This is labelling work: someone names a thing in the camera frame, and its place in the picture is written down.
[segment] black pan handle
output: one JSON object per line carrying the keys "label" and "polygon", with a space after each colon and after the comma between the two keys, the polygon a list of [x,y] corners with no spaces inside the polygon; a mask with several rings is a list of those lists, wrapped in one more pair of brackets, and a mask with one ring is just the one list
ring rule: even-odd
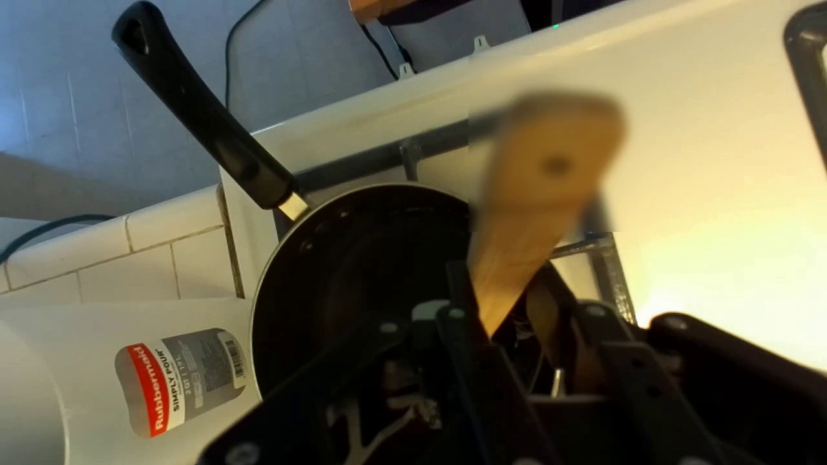
{"label": "black pan handle", "polygon": [[153,3],[127,7],[111,29],[111,38],[131,69],[260,209],[291,200],[295,178],[290,171],[211,96]]}

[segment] frying pan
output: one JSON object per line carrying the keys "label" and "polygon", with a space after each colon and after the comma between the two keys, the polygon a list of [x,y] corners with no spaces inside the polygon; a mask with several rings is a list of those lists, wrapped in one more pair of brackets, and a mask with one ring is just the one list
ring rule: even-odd
{"label": "frying pan", "polygon": [[111,37],[245,194],[291,223],[255,296],[263,392],[363,318],[411,318],[419,302],[447,296],[444,264],[465,262],[467,251],[480,318],[494,334],[597,190],[626,135],[614,100],[525,96],[499,125],[480,215],[415,184],[363,185],[308,211],[291,174],[210,92],[155,6],[127,7]]}

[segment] silver rivet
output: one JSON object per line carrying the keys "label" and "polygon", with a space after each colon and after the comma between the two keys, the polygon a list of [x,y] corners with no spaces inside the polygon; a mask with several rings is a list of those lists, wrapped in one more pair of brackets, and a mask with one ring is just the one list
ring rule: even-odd
{"label": "silver rivet", "polygon": [[689,329],[688,320],[681,320],[681,318],[664,318],[661,326],[675,329],[675,331]]}
{"label": "silver rivet", "polygon": [[259,465],[260,449],[254,442],[234,444],[225,462],[228,465]]}
{"label": "silver rivet", "polygon": [[520,460],[513,460],[512,465],[543,465],[543,462],[535,460],[535,458],[520,458]]}
{"label": "silver rivet", "polygon": [[706,458],[681,458],[676,465],[711,465]]}
{"label": "silver rivet", "polygon": [[587,311],[591,318],[605,318],[605,311],[602,308],[590,308]]}
{"label": "silver rivet", "polygon": [[382,320],[380,334],[396,334],[396,331],[397,331],[397,324]]}

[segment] wooden utensil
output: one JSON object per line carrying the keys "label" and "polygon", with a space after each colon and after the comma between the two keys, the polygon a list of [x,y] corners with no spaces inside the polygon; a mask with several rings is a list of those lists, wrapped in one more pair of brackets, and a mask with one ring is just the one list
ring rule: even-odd
{"label": "wooden utensil", "polygon": [[602,96],[531,92],[500,114],[467,245],[489,335],[597,194],[623,136],[623,112]]}

